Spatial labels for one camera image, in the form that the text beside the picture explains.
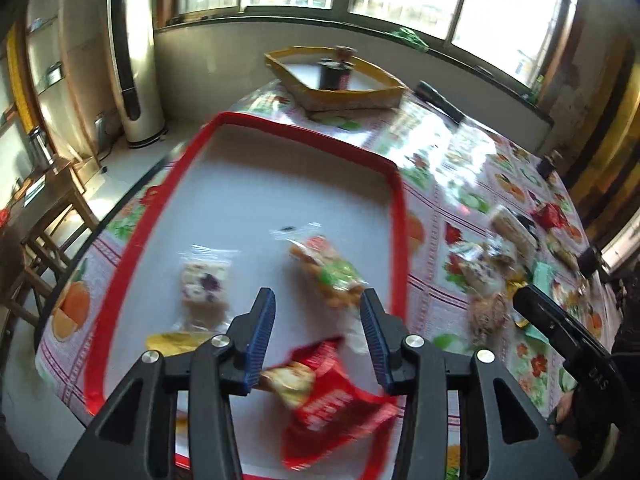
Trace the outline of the person right hand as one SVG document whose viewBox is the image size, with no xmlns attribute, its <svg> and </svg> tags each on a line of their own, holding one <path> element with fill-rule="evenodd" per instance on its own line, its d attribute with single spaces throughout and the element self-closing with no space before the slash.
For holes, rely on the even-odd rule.
<svg viewBox="0 0 640 480">
<path fill-rule="evenodd" d="M 558 405 L 554 409 L 555 415 L 553 422 L 550 422 L 549 424 L 550 430 L 555 435 L 556 442 L 558 442 L 558 445 L 569 458 L 573 458 L 580 451 L 582 444 L 568 434 L 562 434 L 560 430 L 556 429 L 556 426 L 567 425 L 567 419 L 572 416 L 573 396 L 574 391 L 563 394 Z"/>
</svg>

